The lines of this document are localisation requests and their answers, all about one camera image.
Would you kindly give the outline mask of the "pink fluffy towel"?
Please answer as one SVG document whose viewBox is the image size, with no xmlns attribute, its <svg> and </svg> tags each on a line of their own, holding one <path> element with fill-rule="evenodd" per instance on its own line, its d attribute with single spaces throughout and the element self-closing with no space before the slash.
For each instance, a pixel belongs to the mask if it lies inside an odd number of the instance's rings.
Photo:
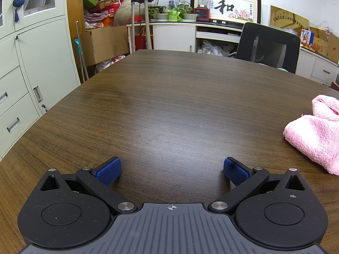
<svg viewBox="0 0 339 254">
<path fill-rule="evenodd" d="M 288 123 L 284 139 L 328 173 L 338 175 L 338 99 L 318 95 L 312 100 L 312 111 Z"/>
</svg>

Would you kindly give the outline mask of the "mop with teal clip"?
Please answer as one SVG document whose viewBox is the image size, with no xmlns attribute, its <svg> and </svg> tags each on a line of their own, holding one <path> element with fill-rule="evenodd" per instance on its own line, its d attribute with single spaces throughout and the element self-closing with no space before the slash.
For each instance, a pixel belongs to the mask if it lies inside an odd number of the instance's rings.
<svg viewBox="0 0 339 254">
<path fill-rule="evenodd" d="M 76 37 L 76 39 L 74 41 L 77 44 L 77 49 L 78 49 L 79 60 L 80 60 L 80 65 L 81 65 L 81 72 L 82 72 L 83 82 L 85 82 L 85 81 L 87 81 L 89 79 L 89 75 L 88 75 L 88 72 L 87 72 L 85 58 L 83 56 L 83 49 L 82 49 L 82 43 L 81 43 L 81 35 L 80 35 L 80 31 L 79 31 L 79 21 L 75 21 L 75 26 L 76 26 L 77 37 Z"/>
</svg>

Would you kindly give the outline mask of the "white metal filing cabinet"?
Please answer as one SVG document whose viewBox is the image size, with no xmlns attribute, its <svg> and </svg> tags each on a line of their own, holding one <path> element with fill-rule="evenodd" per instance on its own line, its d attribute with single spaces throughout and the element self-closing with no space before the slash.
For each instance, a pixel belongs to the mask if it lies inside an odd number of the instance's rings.
<svg viewBox="0 0 339 254">
<path fill-rule="evenodd" d="M 1 0 L 1 156 L 80 83 L 66 0 Z"/>
</svg>

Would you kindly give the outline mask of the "white side cabinet with drawers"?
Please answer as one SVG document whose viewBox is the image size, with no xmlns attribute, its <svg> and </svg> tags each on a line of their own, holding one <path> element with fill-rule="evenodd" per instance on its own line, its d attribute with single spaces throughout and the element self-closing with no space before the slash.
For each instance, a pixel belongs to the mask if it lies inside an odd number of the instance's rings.
<svg viewBox="0 0 339 254">
<path fill-rule="evenodd" d="M 338 64 L 301 47 L 295 74 L 331 86 L 337 79 Z"/>
</svg>

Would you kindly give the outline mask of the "large brown cardboard box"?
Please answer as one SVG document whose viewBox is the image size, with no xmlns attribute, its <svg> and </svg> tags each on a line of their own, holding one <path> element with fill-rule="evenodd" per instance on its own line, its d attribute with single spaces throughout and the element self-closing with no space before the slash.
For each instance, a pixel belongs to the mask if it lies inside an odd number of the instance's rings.
<svg viewBox="0 0 339 254">
<path fill-rule="evenodd" d="M 126 26 L 110 26 L 86 31 L 81 34 L 86 66 L 129 53 Z"/>
</svg>

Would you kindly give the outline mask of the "black office chair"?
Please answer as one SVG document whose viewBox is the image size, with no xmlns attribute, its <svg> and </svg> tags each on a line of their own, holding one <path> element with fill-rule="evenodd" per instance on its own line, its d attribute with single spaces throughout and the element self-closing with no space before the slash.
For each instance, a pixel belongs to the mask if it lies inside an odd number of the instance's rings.
<svg viewBox="0 0 339 254">
<path fill-rule="evenodd" d="M 244 24 L 235 58 L 295 73 L 300 37 L 258 23 Z"/>
</svg>

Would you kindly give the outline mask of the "white low cabinet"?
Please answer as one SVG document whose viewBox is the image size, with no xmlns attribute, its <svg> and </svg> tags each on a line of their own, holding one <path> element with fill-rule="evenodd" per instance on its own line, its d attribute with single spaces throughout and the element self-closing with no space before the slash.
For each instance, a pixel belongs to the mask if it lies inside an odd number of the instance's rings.
<svg viewBox="0 0 339 254">
<path fill-rule="evenodd" d="M 136 47 L 146 47 L 147 40 L 138 37 L 150 37 L 154 50 L 196 52 L 204 40 L 214 44 L 238 44 L 241 28 L 221 26 L 206 22 L 152 22 L 150 33 L 146 33 L 145 23 L 127 25 L 130 52 Z"/>
</svg>

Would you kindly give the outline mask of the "cardboard box with red letters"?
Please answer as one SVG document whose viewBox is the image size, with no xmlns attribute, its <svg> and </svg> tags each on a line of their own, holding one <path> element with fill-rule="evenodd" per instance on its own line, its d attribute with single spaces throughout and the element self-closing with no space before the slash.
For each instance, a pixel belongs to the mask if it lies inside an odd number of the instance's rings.
<svg viewBox="0 0 339 254">
<path fill-rule="evenodd" d="M 325 30 L 310 27 L 314 34 L 312 49 L 332 62 L 338 63 L 339 39 L 333 33 L 326 33 Z"/>
</svg>

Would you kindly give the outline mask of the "flat brown cardboard sheet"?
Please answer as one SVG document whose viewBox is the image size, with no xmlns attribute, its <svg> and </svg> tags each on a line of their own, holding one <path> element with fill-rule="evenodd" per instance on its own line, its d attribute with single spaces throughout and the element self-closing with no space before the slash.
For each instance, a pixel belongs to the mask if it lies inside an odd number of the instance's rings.
<svg viewBox="0 0 339 254">
<path fill-rule="evenodd" d="M 280 7 L 270 8 L 270 25 L 281 29 L 292 29 L 301 32 L 309 28 L 309 20 Z"/>
</svg>

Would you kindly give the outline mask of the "red base blender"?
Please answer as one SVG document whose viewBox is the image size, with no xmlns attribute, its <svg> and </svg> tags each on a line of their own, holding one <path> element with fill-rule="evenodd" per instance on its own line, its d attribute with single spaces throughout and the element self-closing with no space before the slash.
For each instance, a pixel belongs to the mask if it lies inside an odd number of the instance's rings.
<svg viewBox="0 0 339 254">
<path fill-rule="evenodd" d="M 210 0 L 196 0 L 197 4 L 194 6 L 194 13 L 197 15 L 197 21 L 210 21 Z"/>
</svg>

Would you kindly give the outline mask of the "framed calligraphy with lotus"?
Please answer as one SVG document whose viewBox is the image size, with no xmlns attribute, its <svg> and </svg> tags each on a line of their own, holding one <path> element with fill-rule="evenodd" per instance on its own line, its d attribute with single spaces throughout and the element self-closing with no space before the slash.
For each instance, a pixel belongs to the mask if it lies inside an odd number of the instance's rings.
<svg viewBox="0 0 339 254">
<path fill-rule="evenodd" d="M 194 9 L 197 1 L 191 0 Z M 226 25 L 261 22 L 261 0 L 210 0 L 210 21 Z"/>
</svg>

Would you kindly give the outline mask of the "potted green plant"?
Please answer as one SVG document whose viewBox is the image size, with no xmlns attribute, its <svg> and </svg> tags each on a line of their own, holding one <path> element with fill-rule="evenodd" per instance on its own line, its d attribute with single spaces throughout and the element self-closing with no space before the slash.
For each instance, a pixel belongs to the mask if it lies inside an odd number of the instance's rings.
<svg viewBox="0 0 339 254">
<path fill-rule="evenodd" d="M 180 3 L 177 6 L 177 10 L 179 12 L 179 17 L 184 22 L 195 22 L 197 19 L 197 14 L 194 14 L 193 8 L 184 3 Z"/>
</svg>

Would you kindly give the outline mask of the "green watering can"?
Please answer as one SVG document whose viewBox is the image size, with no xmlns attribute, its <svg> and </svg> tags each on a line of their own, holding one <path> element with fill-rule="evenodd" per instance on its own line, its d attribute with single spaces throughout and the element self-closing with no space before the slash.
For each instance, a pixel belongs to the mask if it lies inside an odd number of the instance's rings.
<svg viewBox="0 0 339 254">
<path fill-rule="evenodd" d="M 175 9 L 170 10 L 168 12 L 168 21 L 169 22 L 181 22 L 182 18 L 181 18 L 181 13 L 180 11 L 177 11 Z"/>
</svg>

